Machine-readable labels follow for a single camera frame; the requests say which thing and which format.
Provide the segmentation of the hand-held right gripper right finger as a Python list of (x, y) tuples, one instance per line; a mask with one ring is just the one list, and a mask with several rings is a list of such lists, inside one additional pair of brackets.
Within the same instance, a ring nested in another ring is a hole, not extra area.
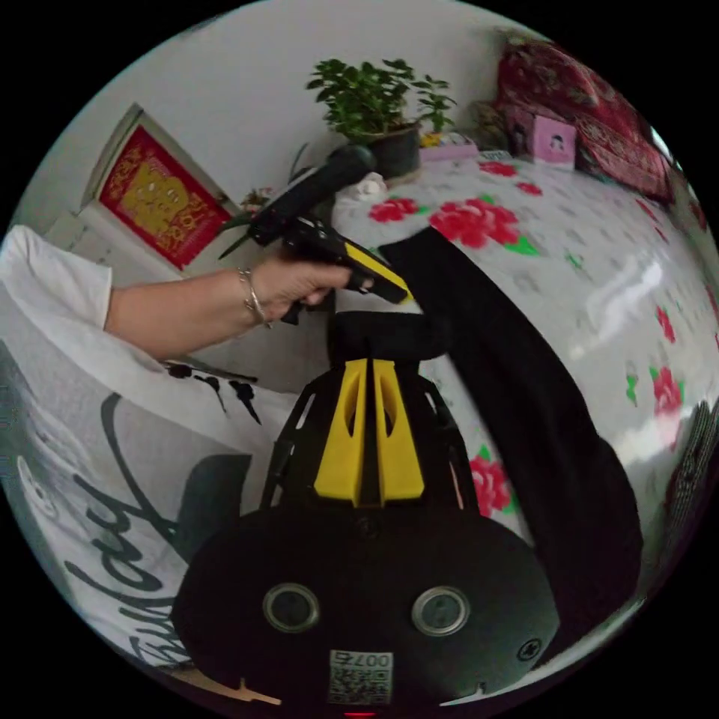
[(377, 467), (383, 504), (418, 500), (425, 489), (395, 363), (372, 361)]

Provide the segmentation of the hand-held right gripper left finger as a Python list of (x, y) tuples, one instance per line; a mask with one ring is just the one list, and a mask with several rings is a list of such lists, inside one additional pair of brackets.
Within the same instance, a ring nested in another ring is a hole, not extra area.
[(313, 486), (315, 493), (323, 500), (360, 499), (366, 390), (367, 360), (347, 362)]

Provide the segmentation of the person's left hand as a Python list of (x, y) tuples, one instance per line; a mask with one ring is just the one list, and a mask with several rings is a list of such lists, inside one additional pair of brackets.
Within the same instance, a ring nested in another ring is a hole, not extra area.
[(271, 255), (250, 271), (252, 301), (267, 324), (281, 320), (290, 309), (322, 304), (328, 294), (343, 289), (351, 271), (343, 266)]

